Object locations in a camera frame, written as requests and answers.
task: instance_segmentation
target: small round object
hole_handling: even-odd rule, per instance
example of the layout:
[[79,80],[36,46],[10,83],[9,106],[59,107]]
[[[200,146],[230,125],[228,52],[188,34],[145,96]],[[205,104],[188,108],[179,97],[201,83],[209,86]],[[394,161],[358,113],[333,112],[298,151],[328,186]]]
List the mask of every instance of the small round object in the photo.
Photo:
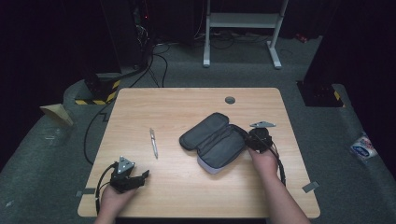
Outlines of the small round object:
[[235,98],[233,98],[232,96],[227,96],[225,98],[225,103],[232,105],[233,103],[235,103]]

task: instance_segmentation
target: white metal stand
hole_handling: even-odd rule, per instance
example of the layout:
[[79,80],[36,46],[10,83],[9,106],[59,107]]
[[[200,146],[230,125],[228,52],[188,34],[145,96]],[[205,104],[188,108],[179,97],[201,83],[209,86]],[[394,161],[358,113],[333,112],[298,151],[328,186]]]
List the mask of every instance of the white metal stand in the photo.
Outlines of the white metal stand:
[[275,44],[279,35],[279,30],[285,17],[286,7],[289,0],[284,0],[279,13],[257,14],[257,13],[211,13],[210,0],[207,0],[206,11],[206,31],[204,49],[204,67],[210,66],[210,27],[241,27],[241,28],[272,28],[274,29],[271,41],[267,41],[267,46],[274,62],[274,67],[282,67]]

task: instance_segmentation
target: gray carpet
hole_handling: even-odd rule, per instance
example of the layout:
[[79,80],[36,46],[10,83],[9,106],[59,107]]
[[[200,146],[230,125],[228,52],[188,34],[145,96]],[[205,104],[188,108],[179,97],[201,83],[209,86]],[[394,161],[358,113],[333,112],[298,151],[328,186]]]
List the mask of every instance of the gray carpet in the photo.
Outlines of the gray carpet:
[[[347,92],[334,85],[345,107],[306,107],[296,81],[302,80],[320,43],[303,44],[294,39],[278,39],[276,49],[283,68],[275,70],[263,41],[234,43],[214,41],[210,68],[202,67],[203,48],[163,45],[155,52],[168,62],[164,80],[167,87],[275,87],[282,94],[302,152],[307,172],[321,210],[312,223],[396,223],[396,184],[380,156],[362,165],[348,148],[363,131]],[[161,85],[165,69],[162,58],[154,56],[151,70]],[[138,76],[121,81],[132,85]],[[45,131],[53,126],[43,116],[32,127],[0,174],[1,223],[93,223],[80,217],[76,196],[86,185],[92,166],[83,153],[85,132],[102,105],[75,105],[82,80],[64,93],[64,104],[75,119],[70,138],[60,146],[50,146]],[[134,87],[156,87],[149,74]],[[104,110],[111,114],[112,105]],[[98,116],[87,135],[87,155],[94,160],[106,128],[104,116]],[[132,223],[159,223],[160,220],[136,219]]]

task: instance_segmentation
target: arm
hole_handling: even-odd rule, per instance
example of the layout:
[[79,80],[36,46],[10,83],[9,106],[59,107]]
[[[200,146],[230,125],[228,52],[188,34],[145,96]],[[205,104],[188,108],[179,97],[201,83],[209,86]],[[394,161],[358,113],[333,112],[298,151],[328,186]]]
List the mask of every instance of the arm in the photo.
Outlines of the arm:
[[102,194],[101,208],[94,224],[112,224],[124,206],[134,197],[137,189],[123,193],[117,192],[113,187],[106,186]]
[[276,158],[271,151],[266,150],[260,154],[249,148],[248,152],[262,180],[271,221],[274,224],[310,223],[303,210],[280,182],[277,176]]

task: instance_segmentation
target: pen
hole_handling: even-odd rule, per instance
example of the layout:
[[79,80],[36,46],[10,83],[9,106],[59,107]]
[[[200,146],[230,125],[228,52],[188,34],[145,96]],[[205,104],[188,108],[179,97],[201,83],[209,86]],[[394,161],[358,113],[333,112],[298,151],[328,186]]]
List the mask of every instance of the pen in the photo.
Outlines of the pen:
[[152,149],[154,149],[155,158],[158,160],[158,150],[157,150],[157,144],[155,144],[154,130],[150,128],[149,134],[151,135],[151,144],[152,144]]

